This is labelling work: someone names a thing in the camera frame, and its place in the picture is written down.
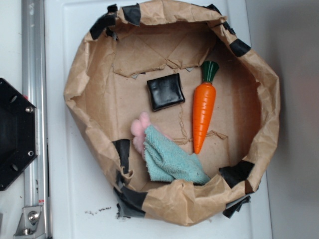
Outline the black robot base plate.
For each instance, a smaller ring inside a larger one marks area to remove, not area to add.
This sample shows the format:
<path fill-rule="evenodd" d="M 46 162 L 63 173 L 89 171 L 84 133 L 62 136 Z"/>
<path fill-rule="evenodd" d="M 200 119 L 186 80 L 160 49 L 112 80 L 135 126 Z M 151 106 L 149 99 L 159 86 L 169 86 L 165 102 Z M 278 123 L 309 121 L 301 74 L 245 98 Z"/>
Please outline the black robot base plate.
<path fill-rule="evenodd" d="M 0 190 L 5 191 L 37 156 L 36 107 L 0 80 Z"/>

